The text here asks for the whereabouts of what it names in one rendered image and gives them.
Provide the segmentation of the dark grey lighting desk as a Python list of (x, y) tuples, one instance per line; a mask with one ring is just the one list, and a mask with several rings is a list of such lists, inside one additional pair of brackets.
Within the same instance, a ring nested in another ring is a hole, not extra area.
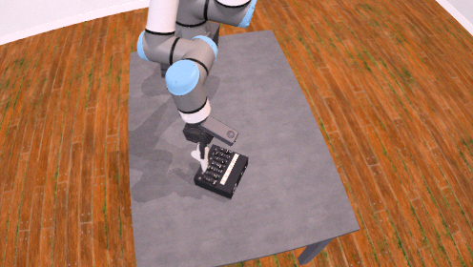
[(208, 168), (203, 173), (200, 165), (194, 177), (195, 185), (232, 198), (247, 165), (248, 156), (213, 144), (208, 152)]

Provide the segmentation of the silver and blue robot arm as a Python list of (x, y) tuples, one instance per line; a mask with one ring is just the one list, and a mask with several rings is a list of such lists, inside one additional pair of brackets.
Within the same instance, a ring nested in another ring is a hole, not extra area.
[[(257, 0), (150, 0), (137, 53), (149, 62), (171, 66), (165, 80), (185, 122), (200, 122), (211, 110), (204, 83), (215, 62), (217, 47), (210, 39), (209, 21), (248, 28), (256, 3)], [(238, 136), (236, 130), (211, 116), (199, 129), (229, 146)]]

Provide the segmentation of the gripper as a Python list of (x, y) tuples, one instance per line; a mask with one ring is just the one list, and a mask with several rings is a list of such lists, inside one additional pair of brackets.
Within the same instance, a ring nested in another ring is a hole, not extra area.
[(199, 144), (198, 144), (199, 149), (198, 149), (198, 145), (197, 145), (197, 150), (192, 151), (192, 157), (194, 157), (195, 159), (201, 161), (201, 166), (202, 166), (203, 172), (205, 172), (206, 169), (208, 168), (209, 148), (207, 147), (207, 144), (210, 144), (214, 137), (212, 135), (200, 130), (199, 125), (201, 123), (203, 123), (208, 118), (208, 116), (204, 120), (202, 120), (200, 122), (197, 122), (197, 123), (186, 123), (185, 127), (182, 131), (188, 141), (192, 141), (194, 143), (199, 142)]

